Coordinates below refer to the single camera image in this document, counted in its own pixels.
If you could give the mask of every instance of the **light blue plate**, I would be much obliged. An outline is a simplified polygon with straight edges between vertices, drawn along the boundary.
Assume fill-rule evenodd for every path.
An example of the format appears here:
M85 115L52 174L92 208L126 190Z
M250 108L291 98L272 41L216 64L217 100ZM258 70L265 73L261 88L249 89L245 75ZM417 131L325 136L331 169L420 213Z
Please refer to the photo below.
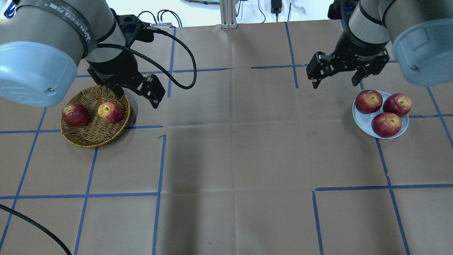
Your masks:
M390 94L382 92L382 91L378 91L378 92L382 96L382 102L385 102L386 99L389 96L391 96ZM379 111L377 111L375 113L363 114L363 113L359 112L359 110L357 110L355 101L352 104L352 116L354 117L354 121L359 126L359 128L363 132L365 132L366 134L368 134L368 135L370 135L372 137L381 138L381 139L392 139L392 138L395 138L395 137L398 137L398 136L402 135L406 131L407 126L409 126L409 115L408 114L406 114L405 116L403 116L401 118L401 130L396 135L394 135L392 137L381 137L381 136L378 136L373 131L373 129L371 128L371 121L374 119L374 117L376 117L376 115L378 115L380 113L383 113L383 112L384 111L382 110L382 107L381 107L379 109Z

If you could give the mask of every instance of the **wicker basket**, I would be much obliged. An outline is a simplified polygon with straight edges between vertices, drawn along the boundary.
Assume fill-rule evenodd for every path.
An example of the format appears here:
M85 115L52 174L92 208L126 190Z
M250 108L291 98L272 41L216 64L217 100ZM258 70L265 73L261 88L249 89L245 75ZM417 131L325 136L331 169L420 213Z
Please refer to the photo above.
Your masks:
M106 102L116 103L123 111L123 118L117 123L109 123L99 117L97 110ZM91 120L83 127L72 127L60 119L61 134L72 145L91 148L113 141L126 127L130 117L130 102L126 94L118 99L115 94L105 87L93 86L75 95L68 103L85 106L90 112Z

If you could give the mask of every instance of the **basket of fruit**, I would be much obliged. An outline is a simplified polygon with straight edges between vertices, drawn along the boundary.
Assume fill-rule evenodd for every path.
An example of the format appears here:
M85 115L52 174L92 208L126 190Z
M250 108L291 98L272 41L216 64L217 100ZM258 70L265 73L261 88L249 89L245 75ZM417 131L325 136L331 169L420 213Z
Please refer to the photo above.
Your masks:
M123 132L130 112L126 94L117 98L105 87L86 88L69 100L62 110L61 134L78 147L101 146Z
M357 126L372 137L390 139L402 135L408 125L412 100L404 94L390 95L373 89L357 95L352 116Z

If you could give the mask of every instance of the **red and yellow apple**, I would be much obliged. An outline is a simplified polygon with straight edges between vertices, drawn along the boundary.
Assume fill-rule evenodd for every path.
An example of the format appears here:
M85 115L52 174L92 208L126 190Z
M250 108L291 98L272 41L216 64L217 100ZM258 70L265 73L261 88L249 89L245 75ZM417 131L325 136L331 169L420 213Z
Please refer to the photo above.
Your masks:
M398 117L403 117L412 109L412 100L404 94L393 94L384 102L382 110L385 113L394 113Z
M382 106L382 96L375 90L364 90L357 95L355 105L363 114L375 113Z
M381 113L374 117L371 128L378 136L389 138L401 130L401 119L394 113Z
M106 102L99 106L98 115L110 123L116 123L123 118L123 111L114 102Z
M82 127L90 121L90 113L80 104L70 103L61 111L63 120L69 126Z

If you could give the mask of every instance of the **light blue joint cover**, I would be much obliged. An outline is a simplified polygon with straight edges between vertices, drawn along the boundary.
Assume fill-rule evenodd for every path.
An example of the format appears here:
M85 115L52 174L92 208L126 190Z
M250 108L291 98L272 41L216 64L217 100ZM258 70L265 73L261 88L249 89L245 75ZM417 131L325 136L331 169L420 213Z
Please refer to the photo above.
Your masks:
M50 107L60 103L77 76L63 51L34 42L0 45L0 96L20 104Z
M395 39L393 55L412 84L453 81L453 19L430 20L407 29Z

